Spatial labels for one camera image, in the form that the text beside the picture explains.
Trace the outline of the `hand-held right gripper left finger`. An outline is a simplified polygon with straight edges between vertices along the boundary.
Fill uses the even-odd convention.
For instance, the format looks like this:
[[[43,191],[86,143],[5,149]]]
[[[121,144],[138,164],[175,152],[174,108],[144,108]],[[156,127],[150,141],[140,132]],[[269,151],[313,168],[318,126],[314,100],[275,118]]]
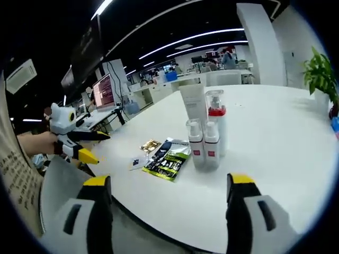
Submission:
[[[111,206],[111,177],[88,179],[59,209],[42,245],[49,253],[113,253]]]

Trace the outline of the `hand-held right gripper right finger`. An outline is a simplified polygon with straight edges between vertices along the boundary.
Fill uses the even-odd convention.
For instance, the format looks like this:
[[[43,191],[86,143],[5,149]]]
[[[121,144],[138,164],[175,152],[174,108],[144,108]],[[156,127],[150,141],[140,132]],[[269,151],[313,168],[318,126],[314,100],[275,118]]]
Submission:
[[[227,253],[287,253],[298,241],[289,214],[244,174],[227,175]]]

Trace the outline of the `person's left hand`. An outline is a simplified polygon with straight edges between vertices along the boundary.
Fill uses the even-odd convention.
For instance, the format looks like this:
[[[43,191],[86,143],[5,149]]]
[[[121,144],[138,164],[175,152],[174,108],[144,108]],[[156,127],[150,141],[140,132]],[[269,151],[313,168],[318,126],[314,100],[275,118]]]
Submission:
[[[43,153],[47,155],[55,154],[55,144],[58,141],[58,138],[55,134],[46,131],[36,135],[35,137],[35,148],[37,149],[37,153]]]

